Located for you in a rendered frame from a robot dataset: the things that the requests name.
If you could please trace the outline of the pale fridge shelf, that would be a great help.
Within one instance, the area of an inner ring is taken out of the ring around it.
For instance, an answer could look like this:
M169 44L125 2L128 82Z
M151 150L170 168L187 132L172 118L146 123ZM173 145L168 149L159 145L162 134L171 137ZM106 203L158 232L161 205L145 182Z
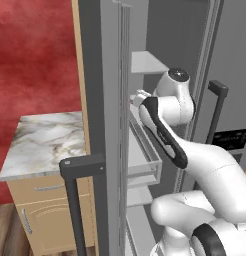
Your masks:
M153 201L150 190L147 186L129 188L127 190L127 206L134 207L151 204Z
M132 53L132 74L164 74L168 70L169 68L149 51L135 51Z

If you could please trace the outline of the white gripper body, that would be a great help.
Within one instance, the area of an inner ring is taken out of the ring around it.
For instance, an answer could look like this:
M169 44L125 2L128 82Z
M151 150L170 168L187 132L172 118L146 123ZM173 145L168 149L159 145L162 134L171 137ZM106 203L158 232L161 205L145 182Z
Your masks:
M134 106L140 106L141 103L147 98L150 97L151 94L144 91L143 89L138 89L136 93L132 96L132 104Z

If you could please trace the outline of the tan cupboard door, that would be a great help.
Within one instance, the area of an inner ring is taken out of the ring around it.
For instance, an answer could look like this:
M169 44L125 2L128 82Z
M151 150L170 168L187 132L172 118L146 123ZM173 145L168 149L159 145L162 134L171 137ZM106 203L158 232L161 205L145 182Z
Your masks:
M25 209L32 234L26 230ZM68 200L60 198L16 206L34 256L43 256L76 248Z

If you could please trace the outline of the clear fridge drawer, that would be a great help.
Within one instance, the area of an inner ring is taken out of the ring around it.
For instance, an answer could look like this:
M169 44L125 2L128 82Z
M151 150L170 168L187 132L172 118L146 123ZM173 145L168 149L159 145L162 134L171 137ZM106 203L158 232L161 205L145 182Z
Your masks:
M161 169L162 160L144 130L138 108L130 105L128 187L158 184Z

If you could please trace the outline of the grey closed fridge door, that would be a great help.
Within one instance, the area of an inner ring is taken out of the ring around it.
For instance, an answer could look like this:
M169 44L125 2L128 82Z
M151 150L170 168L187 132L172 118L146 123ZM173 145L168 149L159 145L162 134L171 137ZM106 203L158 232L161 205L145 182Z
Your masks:
M229 88L217 131L246 129L246 0L224 0L207 81Z

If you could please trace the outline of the grey fridge body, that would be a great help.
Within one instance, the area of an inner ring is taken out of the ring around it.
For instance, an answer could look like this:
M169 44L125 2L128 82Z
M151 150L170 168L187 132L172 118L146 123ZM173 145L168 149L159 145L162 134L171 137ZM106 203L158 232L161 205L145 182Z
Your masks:
M224 0L149 0L144 49L167 67L190 74L190 91L201 105ZM155 192L190 190L194 180L170 163L151 132L144 128L162 160ZM126 256L150 256L155 245L151 204L127 206Z

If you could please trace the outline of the tan wooden side panel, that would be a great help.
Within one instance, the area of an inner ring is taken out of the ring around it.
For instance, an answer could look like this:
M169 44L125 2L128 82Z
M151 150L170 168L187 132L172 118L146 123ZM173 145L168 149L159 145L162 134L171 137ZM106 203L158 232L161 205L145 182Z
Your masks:
M71 8L72 8L73 27L74 27L74 36L75 36L77 69L78 69L78 79L79 79L80 98L81 98L81 110L82 110L82 117L83 117L85 150L86 150L86 154L90 155L91 150L90 150L89 123L88 123L88 113L87 113L79 0L71 0ZM97 224L96 224L95 202L94 202L94 186L93 186L92 177L88 177L88 186L89 186L90 196L91 196L91 220L93 224L92 236L94 240L96 256L99 256L99 245L97 240Z

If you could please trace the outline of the grey open fridge door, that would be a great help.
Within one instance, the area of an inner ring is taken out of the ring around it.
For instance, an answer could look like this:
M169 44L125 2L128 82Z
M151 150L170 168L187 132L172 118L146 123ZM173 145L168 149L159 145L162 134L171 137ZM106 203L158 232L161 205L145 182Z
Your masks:
M123 0L78 0L90 152L105 156L93 178L99 256L125 256L129 144L131 7Z

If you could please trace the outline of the tan drawer front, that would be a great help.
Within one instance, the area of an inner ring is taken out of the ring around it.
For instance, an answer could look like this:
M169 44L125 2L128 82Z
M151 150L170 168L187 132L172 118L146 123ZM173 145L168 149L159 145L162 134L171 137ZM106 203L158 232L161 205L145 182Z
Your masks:
M35 187L47 187L60 184L65 185L64 179L60 175L20 179L7 182L13 200L16 204L65 198L67 196L65 186L50 191L34 190Z

